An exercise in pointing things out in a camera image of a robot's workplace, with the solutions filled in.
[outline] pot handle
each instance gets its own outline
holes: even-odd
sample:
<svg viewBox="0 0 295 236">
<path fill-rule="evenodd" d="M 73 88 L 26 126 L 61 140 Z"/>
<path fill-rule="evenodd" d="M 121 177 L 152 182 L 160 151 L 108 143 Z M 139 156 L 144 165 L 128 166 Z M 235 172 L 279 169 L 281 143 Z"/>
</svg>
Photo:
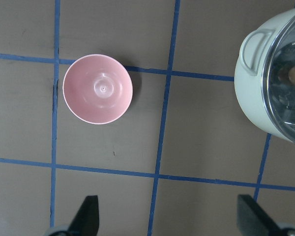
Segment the pot handle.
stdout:
<svg viewBox="0 0 295 236">
<path fill-rule="evenodd" d="M 251 32 L 250 34 L 247 35 L 247 37 L 244 39 L 241 47 L 240 47 L 240 51 L 239 51 L 239 59 L 240 59 L 240 62 L 242 64 L 242 66 L 244 67 L 244 69 L 252 76 L 256 76 L 257 73 L 258 73 L 258 66 L 256 66 L 255 68 L 252 66 L 248 66 L 247 62 L 245 61 L 245 50 L 246 50 L 246 46 L 249 42 L 249 40 L 256 34 L 263 34 L 264 37 L 262 37 L 262 39 L 259 41 L 258 45 L 256 48 L 252 49 L 254 50 L 256 53 L 257 52 L 260 52 L 260 55 L 261 53 L 263 52 L 263 50 L 265 49 L 265 46 L 266 44 L 268 43 L 270 37 L 273 35 L 275 30 L 273 29 L 257 29 L 253 32 Z"/>
</svg>

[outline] grid line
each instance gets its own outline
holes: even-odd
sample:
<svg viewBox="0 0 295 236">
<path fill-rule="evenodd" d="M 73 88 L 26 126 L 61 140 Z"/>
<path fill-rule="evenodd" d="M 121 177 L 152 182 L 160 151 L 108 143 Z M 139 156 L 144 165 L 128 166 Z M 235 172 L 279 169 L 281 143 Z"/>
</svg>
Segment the grid line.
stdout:
<svg viewBox="0 0 295 236">
<path fill-rule="evenodd" d="M 60 64 L 72 64 L 75 61 L 73 59 L 60 59 L 59 58 L 60 0 L 55 0 L 55 35 L 54 35 L 54 58 L 53 59 L 52 58 L 18 56 L 18 55 L 1 54 L 0 53 L 0 59 L 50 63 L 50 64 L 54 65 L 51 163 L 0 158 L 0 163 L 51 168 L 50 227 L 53 227 L 55 225 L 56 169 L 153 178 L 153 191 L 152 191 L 152 197 L 151 197 L 151 207 L 150 207 L 150 214 L 149 214 L 147 236 L 152 235 L 155 202 L 156 202 L 157 187 L 158 187 L 158 180 L 159 179 L 251 187 L 251 188 L 255 188 L 255 194 L 254 194 L 255 200 L 257 200 L 257 198 L 258 198 L 258 194 L 259 194 L 260 189 L 295 191 L 295 187 L 292 187 L 292 186 L 261 184 L 263 172 L 264 172 L 264 168 L 265 168 L 265 163 L 266 163 L 266 158 L 267 158 L 267 151 L 268 151 L 268 148 L 270 145 L 270 139 L 271 139 L 270 134 L 267 134 L 267 137 L 266 137 L 265 147 L 264 147 L 264 151 L 263 151 L 263 155 L 262 155 L 262 160 L 261 160 L 261 164 L 260 164 L 257 183 L 198 178 L 198 177 L 171 176 L 171 175 L 161 175 L 160 174 L 161 155 L 162 155 L 162 147 L 163 147 L 163 140 L 164 140 L 164 133 L 165 133 L 165 123 L 166 123 L 167 106 L 168 106 L 168 99 L 169 99 L 169 93 L 170 93 L 171 77 L 172 76 L 179 76 L 179 77 L 190 77 L 190 78 L 209 79 L 209 80 L 218 80 L 218 81 L 229 81 L 229 82 L 234 81 L 234 77 L 231 77 L 231 76 L 173 71 L 179 7 L 180 7 L 180 0 L 176 0 L 167 70 L 155 69 L 155 68 L 146 69 L 146 68 L 140 68 L 140 67 L 136 67 L 136 66 L 126 66 L 126 65 L 124 66 L 127 71 L 166 75 L 166 85 L 165 85 L 165 91 L 164 91 L 162 118 L 161 118 L 160 132 L 159 132 L 158 152 L 157 152 L 157 157 L 156 157 L 156 164 L 155 164 L 155 172 L 154 173 L 142 173 L 142 172 L 133 172 L 133 171 L 110 170 L 110 169 L 57 164 L 56 155 L 57 155 L 57 115 L 58 115 L 57 110 L 58 110 L 59 65 Z"/>
<path fill-rule="evenodd" d="M 148 219 L 147 236 L 151 236 L 153 232 L 154 212 L 155 212 L 159 172 L 160 172 L 160 166 L 161 166 L 163 140 L 164 140 L 164 134 L 165 134 L 167 106 L 168 106 L 168 99 L 169 99 L 170 86 L 171 86 L 171 77 L 172 77 L 171 73 L 172 73 L 173 63 L 174 63 L 179 9 L 180 9 L 180 0 L 176 0 L 174 18 L 173 18 L 171 45 L 170 45 L 169 56 L 168 56 L 168 67 L 167 67 L 168 74 L 166 76 L 166 84 L 165 84 L 165 91 L 164 91 L 164 101 L 163 101 L 161 125 L 160 125 L 159 139 L 158 139 L 157 157 L 156 157 L 156 164 L 155 164 L 155 173 L 154 173 L 149 219 Z"/>
<path fill-rule="evenodd" d="M 1 54 L 0 59 L 5 60 L 19 60 L 19 61 L 28 61 L 28 62 L 41 62 L 41 63 L 49 63 L 55 64 L 55 59 L 52 58 L 39 58 L 39 57 L 26 57 L 26 56 L 19 56 L 13 54 Z M 59 64 L 64 65 L 71 65 L 74 63 L 74 59 L 59 59 Z M 190 78 L 197 78 L 197 79 L 208 79 L 208 80 L 219 80 L 219 81 L 234 81 L 233 76 L 224 76 L 224 75 L 212 75 L 212 74 L 201 74 L 201 73 L 194 73 L 194 72 L 187 72 L 187 71 L 169 71 L 164 69 L 155 69 L 155 68 L 142 68 L 137 66 L 130 66 L 124 65 L 127 71 L 133 72 L 141 72 L 141 73 L 150 73 L 150 74 L 160 74 L 160 75 L 172 75 L 172 76 L 179 76 L 179 77 L 190 77 Z"/>
<path fill-rule="evenodd" d="M 51 163 L 16 160 L 16 159 L 0 158 L 0 163 L 52 168 Z M 94 167 L 71 166 L 71 165 L 62 165 L 62 164 L 56 164 L 56 169 L 70 170 L 70 171 L 84 171 L 84 172 L 93 172 L 93 173 L 102 173 L 102 174 L 113 174 L 113 175 L 123 175 L 123 176 L 154 178 L 153 173 L 123 171 L 123 170 L 112 170 L 112 169 L 101 169 L 101 168 L 94 168 Z M 218 184 L 218 185 L 220 184 L 220 185 L 230 185 L 230 186 L 242 186 L 242 187 L 250 187 L 250 188 L 256 188 L 257 185 L 258 185 L 257 183 L 231 181 L 231 180 L 224 180 L 224 179 L 210 179 L 210 178 L 172 176 L 172 175 L 159 175 L 158 178 L 167 179 L 167 180 L 173 180 L 173 181 L 198 182 L 198 183 L 208 183 L 208 184 Z M 274 185 L 274 184 L 260 184 L 259 188 L 260 189 L 275 189 L 275 190 L 285 190 L 285 191 L 293 191 L 293 192 L 295 192 L 295 187 L 293 187 L 293 186 Z"/>
<path fill-rule="evenodd" d="M 265 147 L 264 147 L 264 151 L 263 151 L 261 163 L 260 163 L 260 168 L 259 168 L 257 186 L 256 186 L 255 193 L 254 193 L 254 200 L 255 201 L 258 199 L 258 195 L 259 195 L 259 189 L 260 189 L 260 184 L 262 181 L 262 176 L 263 176 L 264 170 L 265 170 L 267 151 L 269 149 L 270 140 L 271 140 L 271 134 L 267 134 L 266 139 L 265 139 Z"/>
<path fill-rule="evenodd" d="M 52 113 L 50 227 L 53 227 L 55 225 L 57 110 L 58 110 L 58 80 L 59 80 L 59 29 L 60 29 L 60 0 L 55 0 L 55 38 L 54 38 L 55 59 L 54 59 L 53 113 Z"/>
</svg>

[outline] pink bowl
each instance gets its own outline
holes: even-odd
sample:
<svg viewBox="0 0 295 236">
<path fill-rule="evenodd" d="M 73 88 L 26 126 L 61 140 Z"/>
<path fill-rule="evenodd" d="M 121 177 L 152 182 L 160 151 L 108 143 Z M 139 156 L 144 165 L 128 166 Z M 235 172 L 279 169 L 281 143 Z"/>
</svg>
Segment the pink bowl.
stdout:
<svg viewBox="0 0 295 236">
<path fill-rule="evenodd" d="M 132 99 L 132 83 L 115 59 L 93 54 L 76 60 L 63 80 L 68 108 L 81 120 L 107 124 L 121 117 Z"/>
</svg>

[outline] gray floor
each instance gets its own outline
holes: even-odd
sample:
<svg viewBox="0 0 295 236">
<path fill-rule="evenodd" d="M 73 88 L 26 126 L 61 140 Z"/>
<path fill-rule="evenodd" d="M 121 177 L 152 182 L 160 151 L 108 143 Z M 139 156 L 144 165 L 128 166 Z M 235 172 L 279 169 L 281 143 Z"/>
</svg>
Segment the gray floor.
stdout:
<svg viewBox="0 0 295 236">
<path fill-rule="evenodd" d="M 171 76 L 162 130 L 174 0 L 1 0 L 0 236 L 68 224 L 86 195 L 99 196 L 99 236 L 239 236 L 236 197 L 254 195 L 269 136 L 238 105 L 235 63 L 249 32 L 294 5 L 181 0 L 172 70 L 202 75 Z M 106 125 L 77 119 L 61 91 L 73 60 L 94 53 L 128 66 L 134 86 Z M 294 144 L 270 138 L 261 184 L 258 203 L 295 225 Z"/>
</svg>

